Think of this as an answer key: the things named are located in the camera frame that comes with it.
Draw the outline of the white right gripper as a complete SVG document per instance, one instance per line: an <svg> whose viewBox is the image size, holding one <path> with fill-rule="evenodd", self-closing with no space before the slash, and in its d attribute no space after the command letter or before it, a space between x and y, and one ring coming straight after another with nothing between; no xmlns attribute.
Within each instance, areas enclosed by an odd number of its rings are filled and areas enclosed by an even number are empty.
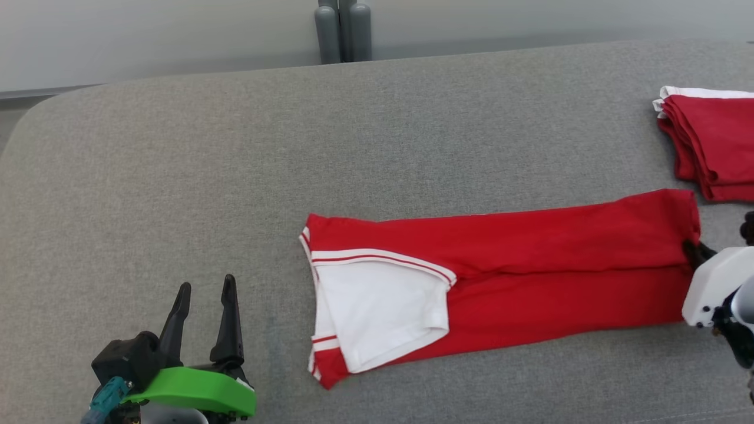
<svg viewBox="0 0 754 424"><path fill-rule="evenodd" d="M716 309L732 312L733 321L754 329L754 247L728 247L720 252L703 242L682 242L694 270L682 306L690 326L713 326Z"/></svg>

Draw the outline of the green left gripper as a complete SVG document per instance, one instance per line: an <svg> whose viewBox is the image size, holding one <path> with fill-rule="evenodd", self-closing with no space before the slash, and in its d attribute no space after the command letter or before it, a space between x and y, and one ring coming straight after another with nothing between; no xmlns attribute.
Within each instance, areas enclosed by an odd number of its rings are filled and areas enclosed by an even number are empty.
<svg viewBox="0 0 754 424"><path fill-rule="evenodd" d="M191 284L178 288L173 306L159 337L162 367L148 388L129 394L121 402L124 416L138 422L239 422L256 415L256 392L237 374L183 367L181 341L189 315ZM214 364L242 365L244 362L242 323L236 279L224 277L221 293L223 314L215 346L210 351Z"/></svg>

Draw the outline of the red shorts with white stripes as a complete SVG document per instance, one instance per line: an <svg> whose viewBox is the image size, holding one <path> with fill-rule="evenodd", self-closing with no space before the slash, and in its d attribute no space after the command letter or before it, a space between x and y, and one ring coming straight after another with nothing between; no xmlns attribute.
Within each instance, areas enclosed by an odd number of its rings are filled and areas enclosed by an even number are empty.
<svg viewBox="0 0 754 424"><path fill-rule="evenodd" d="M754 203L754 92L663 86L652 102L675 177L706 200Z"/></svg>

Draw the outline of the red and white jersey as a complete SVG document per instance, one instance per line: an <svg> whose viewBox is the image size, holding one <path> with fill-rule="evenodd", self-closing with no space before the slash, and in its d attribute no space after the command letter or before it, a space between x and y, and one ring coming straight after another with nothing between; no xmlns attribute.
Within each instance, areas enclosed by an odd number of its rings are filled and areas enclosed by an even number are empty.
<svg viewBox="0 0 754 424"><path fill-rule="evenodd" d="M307 218L326 389L386 365L678 322L692 279L689 190L504 214Z"/></svg>

